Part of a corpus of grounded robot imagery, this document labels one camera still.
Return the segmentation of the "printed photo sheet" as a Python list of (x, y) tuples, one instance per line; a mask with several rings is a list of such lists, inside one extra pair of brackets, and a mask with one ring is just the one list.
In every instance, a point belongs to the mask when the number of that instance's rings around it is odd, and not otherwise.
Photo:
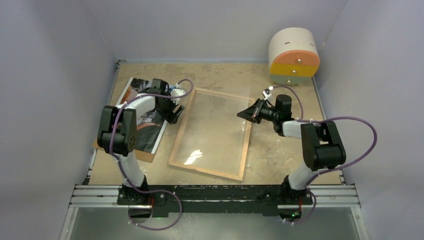
[[(117, 105), (122, 105), (134, 99), (138, 94), (160, 94), (164, 96), (177, 96), (179, 93), (185, 94), (182, 89), (169, 85), (162, 79), (144, 80), (131, 77), (125, 86), (122, 94), (117, 100)], [(184, 110), (183, 106), (178, 107), (178, 98), (169, 99), (154, 97), (155, 105), (153, 110), (147, 111), (136, 118), (136, 153), (155, 154), (167, 124), (174, 124), (178, 121), (179, 114)]]

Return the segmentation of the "wooden picture frame with glass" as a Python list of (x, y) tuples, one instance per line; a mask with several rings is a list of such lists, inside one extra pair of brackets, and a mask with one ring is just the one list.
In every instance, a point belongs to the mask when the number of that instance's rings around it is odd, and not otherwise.
[(237, 117), (237, 113), (253, 103), (249, 95), (195, 88), (168, 164), (243, 181), (252, 123)]

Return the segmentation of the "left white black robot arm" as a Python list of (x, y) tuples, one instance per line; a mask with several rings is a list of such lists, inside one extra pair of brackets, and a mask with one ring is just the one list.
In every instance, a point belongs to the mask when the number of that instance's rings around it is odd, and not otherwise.
[(149, 190), (145, 174), (140, 170), (135, 154), (137, 119), (155, 111), (169, 124), (175, 124), (184, 107), (181, 98), (193, 91), (185, 91), (178, 82), (174, 87), (161, 79), (154, 79), (149, 87), (121, 104), (106, 105), (101, 110), (97, 145), (114, 158), (123, 177), (121, 190), (138, 205), (146, 203), (154, 190)]

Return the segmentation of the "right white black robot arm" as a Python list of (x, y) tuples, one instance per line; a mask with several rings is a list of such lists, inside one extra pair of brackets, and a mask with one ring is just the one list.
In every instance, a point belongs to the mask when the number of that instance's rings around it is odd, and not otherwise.
[(272, 122), (274, 132), (281, 137), (301, 140), (303, 163), (287, 175), (281, 184), (280, 196), (288, 204), (306, 192), (308, 181), (323, 170), (333, 170), (346, 161), (346, 151), (333, 121), (302, 123), (292, 117), (292, 98), (285, 94), (276, 97), (275, 104), (258, 98), (253, 105), (237, 113), (237, 117), (260, 124)]

